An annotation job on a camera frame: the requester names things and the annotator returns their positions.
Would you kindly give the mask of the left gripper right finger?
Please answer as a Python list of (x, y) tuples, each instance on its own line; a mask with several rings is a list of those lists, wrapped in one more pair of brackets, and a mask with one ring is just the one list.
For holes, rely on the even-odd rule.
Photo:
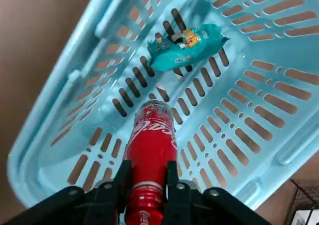
[(218, 187), (199, 192), (192, 181), (181, 181), (176, 161), (166, 169), (168, 201), (165, 225), (268, 225), (269, 222)]

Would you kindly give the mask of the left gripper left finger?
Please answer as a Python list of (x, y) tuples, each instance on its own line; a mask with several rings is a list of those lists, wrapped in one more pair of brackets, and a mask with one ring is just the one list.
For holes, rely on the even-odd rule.
[(6, 225), (117, 225), (132, 187), (132, 163), (122, 161), (113, 180), (89, 192), (66, 187), (5, 222)]

